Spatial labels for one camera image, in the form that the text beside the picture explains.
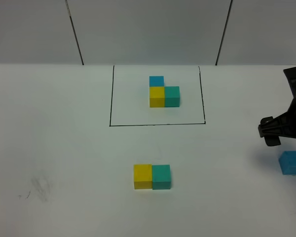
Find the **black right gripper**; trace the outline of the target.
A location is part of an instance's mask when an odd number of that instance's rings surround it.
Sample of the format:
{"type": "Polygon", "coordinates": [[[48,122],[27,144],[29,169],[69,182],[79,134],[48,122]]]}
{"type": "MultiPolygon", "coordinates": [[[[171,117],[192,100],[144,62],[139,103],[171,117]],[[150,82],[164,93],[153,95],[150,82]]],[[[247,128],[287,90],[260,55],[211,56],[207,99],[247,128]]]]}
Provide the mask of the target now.
{"type": "Polygon", "coordinates": [[[293,100],[285,113],[287,126],[284,126],[282,130],[277,118],[266,117],[260,121],[259,135],[264,138],[267,146],[281,145],[279,137],[296,138],[296,67],[284,69],[283,72],[288,80],[293,100]]]}

